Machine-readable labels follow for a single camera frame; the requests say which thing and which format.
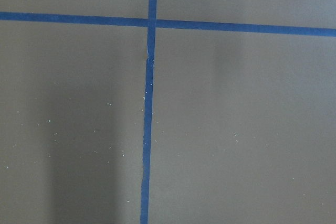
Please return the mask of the long blue tape strip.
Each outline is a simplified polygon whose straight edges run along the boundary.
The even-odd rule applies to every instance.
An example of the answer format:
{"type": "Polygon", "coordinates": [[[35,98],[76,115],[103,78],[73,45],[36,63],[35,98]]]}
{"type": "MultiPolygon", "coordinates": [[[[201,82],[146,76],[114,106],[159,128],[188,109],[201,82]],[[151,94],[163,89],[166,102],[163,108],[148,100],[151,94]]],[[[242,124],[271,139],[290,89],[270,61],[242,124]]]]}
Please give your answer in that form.
{"type": "Polygon", "coordinates": [[[151,164],[151,135],[152,135],[152,108],[153,108],[153,76],[155,63],[156,38],[156,8],[157,0],[149,0],[148,28],[147,28],[147,60],[144,91],[144,127],[142,151],[142,183],[140,223],[148,223],[149,193],[150,193],[150,164],[151,164]]]}

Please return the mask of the crossing blue tape strip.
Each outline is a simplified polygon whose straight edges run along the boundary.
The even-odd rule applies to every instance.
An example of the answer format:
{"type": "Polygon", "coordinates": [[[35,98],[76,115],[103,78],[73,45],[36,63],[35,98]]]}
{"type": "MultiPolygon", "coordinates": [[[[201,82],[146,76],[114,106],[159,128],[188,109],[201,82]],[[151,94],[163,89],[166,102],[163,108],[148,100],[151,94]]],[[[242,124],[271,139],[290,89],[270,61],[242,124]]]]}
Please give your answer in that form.
{"type": "MultiPolygon", "coordinates": [[[[149,20],[143,18],[40,14],[40,13],[20,13],[20,12],[1,12],[1,20],[65,23],[65,24],[132,26],[132,27],[148,27],[148,25],[150,24],[149,20]]],[[[197,21],[165,20],[165,19],[158,19],[154,21],[153,26],[156,28],[170,28],[170,29],[236,31],[247,33],[335,37],[334,28],[197,22],[197,21]]]]}

